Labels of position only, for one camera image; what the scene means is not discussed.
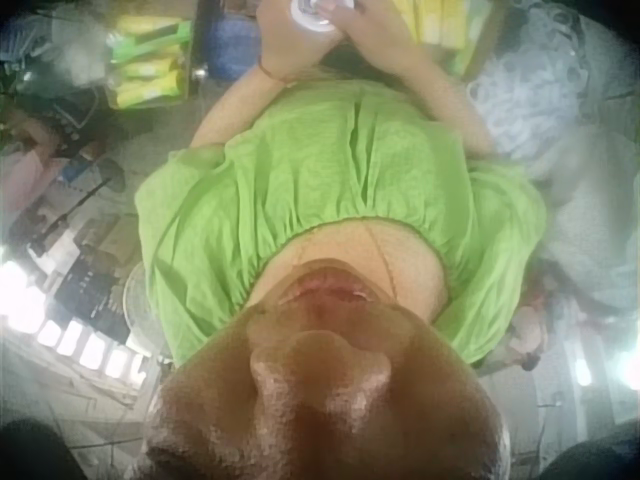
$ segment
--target hand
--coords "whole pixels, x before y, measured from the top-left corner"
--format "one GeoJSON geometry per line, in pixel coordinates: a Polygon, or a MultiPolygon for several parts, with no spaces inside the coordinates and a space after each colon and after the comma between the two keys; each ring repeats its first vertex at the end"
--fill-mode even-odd
{"type": "Polygon", "coordinates": [[[263,0],[257,17],[262,35],[262,66],[281,80],[318,64],[343,38],[339,31],[312,32],[298,25],[290,13],[290,0],[263,0]]]}
{"type": "Polygon", "coordinates": [[[403,76],[424,62],[425,52],[411,38],[392,0],[360,0],[356,9],[320,0],[319,13],[345,32],[374,67],[403,76]]]}

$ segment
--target bright light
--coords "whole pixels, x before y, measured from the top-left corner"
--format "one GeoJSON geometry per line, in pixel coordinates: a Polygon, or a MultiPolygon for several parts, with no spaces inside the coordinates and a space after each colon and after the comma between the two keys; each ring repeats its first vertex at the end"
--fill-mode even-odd
{"type": "Polygon", "coordinates": [[[576,380],[578,385],[588,387],[593,379],[591,378],[591,370],[587,365],[587,361],[583,358],[576,360],[576,380]]]}
{"type": "Polygon", "coordinates": [[[76,346],[78,345],[78,339],[80,338],[81,333],[82,325],[72,320],[67,327],[67,331],[64,332],[64,336],[62,337],[62,341],[60,342],[56,352],[66,357],[73,355],[73,352],[76,351],[76,346]]]}
{"type": "Polygon", "coordinates": [[[53,320],[47,320],[38,334],[38,342],[45,347],[55,347],[62,335],[62,329],[53,320]]]}
{"type": "Polygon", "coordinates": [[[640,352],[625,353],[620,359],[620,378],[631,390],[640,390],[640,352]]]}
{"type": "Polygon", "coordinates": [[[0,265],[0,315],[11,316],[20,310],[27,280],[16,262],[0,265]]]}
{"type": "Polygon", "coordinates": [[[124,350],[114,350],[111,352],[104,373],[113,378],[120,378],[120,375],[122,375],[124,371],[124,366],[127,363],[127,358],[129,358],[129,354],[124,350]]]}
{"type": "Polygon", "coordinates": [[[104,340],[95,333],[92,334],[80,356],[80,365],[90,368],[91,370],[97,370],[100,365],[102,365],[106,346],[107,344],[104,340]]]}
{"type": "Polygon", "coordinates": [[[9,314],[9,326],[23,333],[36,333],[44,322],[46,295],[38,287],[29,287],[18,294],[15,309],[9,314]]]}
{"type": "Polygon", "coordinates": [[[144,382],[144,379],[147,378],[147,374],[145,372],[140,371],[140,366],[142,365],[142,359],[144,357],[140,354],[136,355],[133,358],[133,362],[131,362],[131,370],[129,371],[129,378],[131,382],[139,387],[144,382]]]}

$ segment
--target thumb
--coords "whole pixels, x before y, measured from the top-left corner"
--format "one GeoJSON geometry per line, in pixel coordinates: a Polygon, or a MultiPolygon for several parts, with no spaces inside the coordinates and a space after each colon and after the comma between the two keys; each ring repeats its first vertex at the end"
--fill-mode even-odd
{"type": "Polygon", "coordinates": [[[359,12],[353,8],[330,2],[318,2],[318,13],[340,30],[349,33],[358,21],[359,12]]]}

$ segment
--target green shirt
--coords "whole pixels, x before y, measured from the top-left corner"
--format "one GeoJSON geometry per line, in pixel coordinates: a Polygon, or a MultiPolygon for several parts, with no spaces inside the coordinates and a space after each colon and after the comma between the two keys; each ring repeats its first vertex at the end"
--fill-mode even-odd
{"type": "Polygon", "coordinates": [[[363,81],[287,90],[224,147],[172,154],[136,202],[151,304],[177,364],[242,309],[287,242],[354,218],[400,222],[439,254],[450,301],[435,328],[474,362],[504,334],[545,225],[518,172],[468,164],[457,134],[363,81]]]}

